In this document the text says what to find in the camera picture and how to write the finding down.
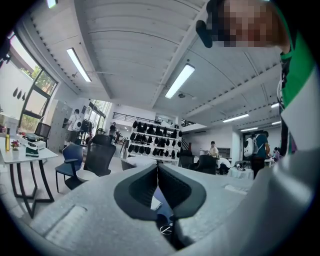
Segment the fluorescent light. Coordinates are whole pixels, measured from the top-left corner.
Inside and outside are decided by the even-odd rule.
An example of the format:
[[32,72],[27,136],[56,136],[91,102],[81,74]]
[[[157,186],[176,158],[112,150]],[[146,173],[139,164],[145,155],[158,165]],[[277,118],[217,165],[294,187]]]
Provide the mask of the fluorescent light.
[[79,73],[83,76],[84,80],[86,82],[91,82],[90,77],[87,75],[87,72],[85,71],[84,67],[80,63],[80,60],[75,52],[75,49],[70,48],[66,50],[66,52],[69,54],[71,60],[73,61],[76,68],[78,69]]
[[181,73],[178,75],[178,77],[172,84],[172,86],[170,87],[170,89],[168,90],[168,92],[166,93],[165,97],[171,99],[194,71],[195,68],[193,66],[186,64]]
[[271,108],[272,108],[272,109],[273,109],[273,108],[277,108],[277,107],[279,107],[279,103],[275,103],[275,104],[271,105]]
[[247,131],[253,131],[253,130],[258,130],[258,127],[244,129],[244,130],[241,130],[240,132],[247,132]]
[[223,122],[227,123],[227,122],[231,122],[231,121],[238,120],[238,119],[241,119],[241,118],[246,118],[248,116],[249,116],[248,114],[243,114],[243,115],[239,115],[239,116],[236,116],[236,117],[233,117],[233,118],[230,118],[230,119],[223,120]]
[[57,0],[46,0],[49,8],[54,7],[57,4]]

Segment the desk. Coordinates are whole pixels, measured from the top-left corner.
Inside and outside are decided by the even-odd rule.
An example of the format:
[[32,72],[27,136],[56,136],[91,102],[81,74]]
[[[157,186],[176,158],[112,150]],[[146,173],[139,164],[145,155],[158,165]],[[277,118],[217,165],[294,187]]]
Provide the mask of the desk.
[[[3,158],[3,162],[5,164],[10,165],[10,177],[11,177],[11,185],[12,185],[14,197],[23,199],[23,202],[25,204],[25,207],[26,207],[30,217],[33,218],[34,214],[35,214],[36,203],[51,203],[51,202],[55,201],[52,194],[51,194],[51,191],[50,191],[47,179],[46,179],[43,160],[49,159],[49,158],[55,158],[58,155],[51,152],[47,148],[43,148],[38,151],[39,157],[26,156],[26,148],[23,145],[21,145],[19,147],[19,150],[17,150],[17,151],[13,151],[12,149],[10,149],[9,151],[6,151],[5,141],[6,141],[5,138],[0,137],[0,152],[1,152],[1,155]],[[34,173],[33,161],[39,161],[39,167],[40,167],[42,180],[43,180],[46,192],[48,193],[49,199],[35,198],[38,186],[37,186],[36,177],[35,177],[35,173]],[[33,182],[34,182],[34,189],[33,189],[33,192],[31,195],[26,195],[23,180],[22,180],[22,175],[21,175],[21,163],[26,163],[26,162],[30,162],[31,173],[32,173],[32,178],[33,178]],[[16,189],[15,177],[14,177],[14,164],[16,164],[21,194],[18,194],[17,189]],[[30,208],[30,205],[28,203],[28,199],[33,200],[32,208]]]
[[231,167],[228,172],[228,177],[234,177],[238,179],[254,180],[254,171],[251,169],[245,169],[244,171],[237,170],[236,167]]
[[271,167],[272,164],[275,162],[275,160],[274,159],[266,159],[266,160],[264,160],[264,162],[269,163],[269,167]]

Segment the table leg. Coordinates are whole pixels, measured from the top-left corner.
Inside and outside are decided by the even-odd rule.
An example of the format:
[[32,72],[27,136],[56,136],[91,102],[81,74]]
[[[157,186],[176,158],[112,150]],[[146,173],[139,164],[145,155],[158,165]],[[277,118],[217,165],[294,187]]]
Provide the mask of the table leg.
[[[18,165],[19,165],[19,168],[20,168],[20,170],[21,170],[20,163],[17,163],[17,164],[16,164],[17,168],[18,168]],[[31,195],[25,195],[25,198],[27,198],[27,199],[35,199],[38,186],[37,186],[37,182],[36,182],[36,178],[35,178],[35,173],[34,173],[34,167],[33,167],[33,165],[32,165],[32,162],[30,162],[30,166],[31,166],[31,173],[32,173],[32,178],[33,178],[33,182],[34,182],[34,189],[33,189],[32,194],[31,194]],[[15,183],[15,176],[14,176],[14,165],[13,165],[13,163],[10,164],[10,178],[11,178],[11,185],[12,185],[12,190],[13,190],[13,195],[14,195],[14,197],[15,197],[15,198],[23,198],[23,195],[22,195],[22,194],[18,194],[18,193],[17,193],[16,183]]]
[[38,199],[38,200],[39,200],[39,202],[47,202],[47,203],[54,202],[55,200],[54,200],[54,197],[51,194],[51,191],[50,191],[50,188],[49,188],[49,185],[48,185],[48,182],[47,182],[47,178],[46,178],[46,174],[45,174],[45,170],[44,170],[44,164],[43,164],[42,160],[39,160],[39,167],[40,167],[42,180],[43,180],[43,183],[44,183],[44,186],[45,186],[45,190],[48,193],[50,199]]
[[28,198],[26,196],[26,192],[24,189],[24,183],[22,181],[22,175],[21,175],[21,165],[20,163],[16,164],[16,168],[17,168],[17,173],[18,173],[18,181],[19,181],[19,186],[21,189],[21,195],[22,195],[22,199],[24,201],[25,207],[30,215],[31,218],[34,217],[35,215],[35,208],[36,208],[36,200],[33,202],[32,208],[30,208],[30,205],[28,203]]

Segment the bottle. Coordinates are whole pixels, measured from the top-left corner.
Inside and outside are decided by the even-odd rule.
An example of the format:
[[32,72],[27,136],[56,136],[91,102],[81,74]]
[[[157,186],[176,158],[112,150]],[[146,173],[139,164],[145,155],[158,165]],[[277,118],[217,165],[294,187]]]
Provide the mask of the bottle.
[[10,128],[6,129],[6,135],[5,135],[5,151],[10,150]]

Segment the white backpack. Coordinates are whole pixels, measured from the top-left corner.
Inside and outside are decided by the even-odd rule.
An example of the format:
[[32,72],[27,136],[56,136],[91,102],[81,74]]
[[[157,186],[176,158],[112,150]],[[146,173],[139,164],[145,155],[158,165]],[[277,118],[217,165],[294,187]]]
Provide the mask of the white backpack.
[[81,117],[79,117],[78,119],[75,120],[75,122],[72,126],[72,130],[75,132],[79,132],[81,129],[81,125],[82,125],[82,119],[81,119]]
[[245,141],[245,144],[244,144],[244,156],[247,158],[247,157],[250,157],[252,155],[255,155],[259,152],[259,150],[262,148],[262,146],[264,144],[262,144],[260,147],[258,147],[258,144],[257,144],[257,138],[260,134],[258,134],[256,137],[254,138],[248,138],[246,141]]

